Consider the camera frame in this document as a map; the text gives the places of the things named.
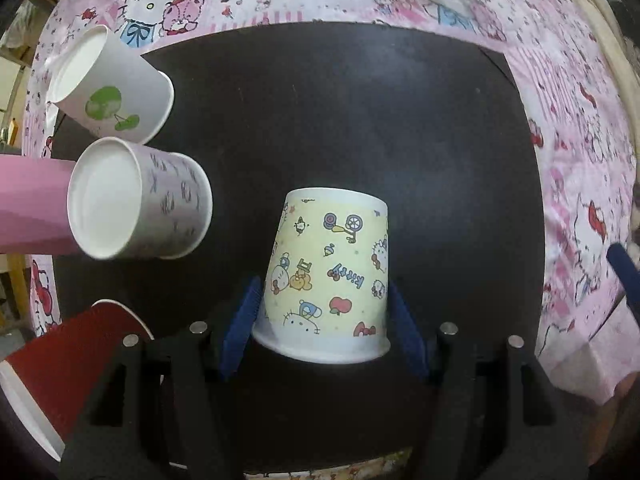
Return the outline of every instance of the hello kitty cup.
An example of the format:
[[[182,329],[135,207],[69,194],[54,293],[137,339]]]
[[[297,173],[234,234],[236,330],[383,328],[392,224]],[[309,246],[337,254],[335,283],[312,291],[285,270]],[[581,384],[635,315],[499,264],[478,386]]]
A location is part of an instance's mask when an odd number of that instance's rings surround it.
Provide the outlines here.
[[[213,199],[192,158],[105,137],[76,162],[66,210],[76,242],[96,260],[172,259],[204,239]]]
[[[384,355],[387,209],[346,189],[311,187],[285,200],[252,335],[279,354],[349,364]]]
[[[104,25],[56,61],[47,99],[97,137],[145,144],[174,104],[174,86]]]

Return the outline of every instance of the hello kitty print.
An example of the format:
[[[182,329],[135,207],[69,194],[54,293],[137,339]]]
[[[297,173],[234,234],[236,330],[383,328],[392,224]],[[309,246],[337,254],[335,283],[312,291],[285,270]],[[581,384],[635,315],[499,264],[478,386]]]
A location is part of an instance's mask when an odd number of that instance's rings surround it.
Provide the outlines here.
[[[536,355],[549,371],[589,342],[620,290],[604,258],[613,241],[628,235],[636,162],[606,61],[571,0],[60,0],[36,51],[23,151],[50,156],[51,63],[96,23],[144,54],[206,34],[313,20],[417,28],[504,54],[529,121],[543,193],[546,262]],[[52,276],[50,259],[38,264]],[[636,351],[620,344],[621,356]]]

